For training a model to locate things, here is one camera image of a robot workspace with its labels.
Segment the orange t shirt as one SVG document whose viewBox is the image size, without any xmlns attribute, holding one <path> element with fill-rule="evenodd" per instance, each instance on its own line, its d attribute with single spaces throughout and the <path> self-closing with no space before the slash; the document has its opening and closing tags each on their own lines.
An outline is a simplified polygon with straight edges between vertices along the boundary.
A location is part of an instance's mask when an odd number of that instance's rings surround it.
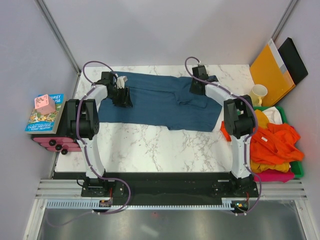
<svg viewBox="0 0 320 240">
<path fill-rule="evenodd" d="M 287 123 L 264 123 L 258 126 L 257 132 L 250 139 L 247 159 L 264 165 L 302 161 L 304 154 L 295 147 L 300 138 Z"/>
</svg>

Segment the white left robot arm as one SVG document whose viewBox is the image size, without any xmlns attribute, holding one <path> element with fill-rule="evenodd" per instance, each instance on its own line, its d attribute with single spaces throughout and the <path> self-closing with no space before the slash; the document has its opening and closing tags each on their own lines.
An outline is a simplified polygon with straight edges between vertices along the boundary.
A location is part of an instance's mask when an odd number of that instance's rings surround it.
<svg viewBox="0 0 320 240">
<path fill-rule="evenodd" d="M 114 72 L 104 71 L 101 79 L 92 82 L 89 91 L 81 99 L 71 99 L 66 102 L 68 133 L 76 138 L 85 159 L 86 173 L 82 185 L 85 196 L 104 197 L 110 194 L 106 170 L 102 164 L 98 149 L 98 133 L 100 121 L 98 111 L 105 99 L 110 99 L 116 107 L 133 107 L 130 89 L 125 86 L 128 78 L 118 76 Z"/>
</svg>

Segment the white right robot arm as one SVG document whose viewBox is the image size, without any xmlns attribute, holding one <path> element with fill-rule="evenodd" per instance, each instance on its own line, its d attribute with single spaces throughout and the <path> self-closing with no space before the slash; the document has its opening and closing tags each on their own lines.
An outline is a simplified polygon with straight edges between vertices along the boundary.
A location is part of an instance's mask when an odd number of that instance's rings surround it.
<svg viewBox="0 0 320 240">
<path fill-rule="evenodd" d="M 229 184 L 229 191 L 233 196 L 240 197 L 247 191 L 242 179 L 252 177 L 249 151 L 257 123 L 252 99 L 249 95 L 238 96 L 219 82 L 209 80 L 206 67 L 202 64 L 188 73 L 192 77 L 191 92 L 205 94 L 223 108 L 224 127 L 232 143 L 231 173 L 236 179 Z"/>
</svg>

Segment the blue t shirt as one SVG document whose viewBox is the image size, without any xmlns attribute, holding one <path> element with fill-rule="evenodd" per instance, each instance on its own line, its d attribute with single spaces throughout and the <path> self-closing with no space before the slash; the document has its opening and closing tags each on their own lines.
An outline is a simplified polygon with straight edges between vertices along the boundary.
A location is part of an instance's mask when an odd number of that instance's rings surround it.
<svg viewBox="0 0 320 240">
<path fill-rule="evenodd" d="M 128 78 L 132 107 L 114 106 L 111 99 L 100 103 L 102 123 L 164 126 L 169 130 L 212 132 L 222 106 L 205 95 L 189 91 L 192 78 L 117 72 Z"/>
</svg>

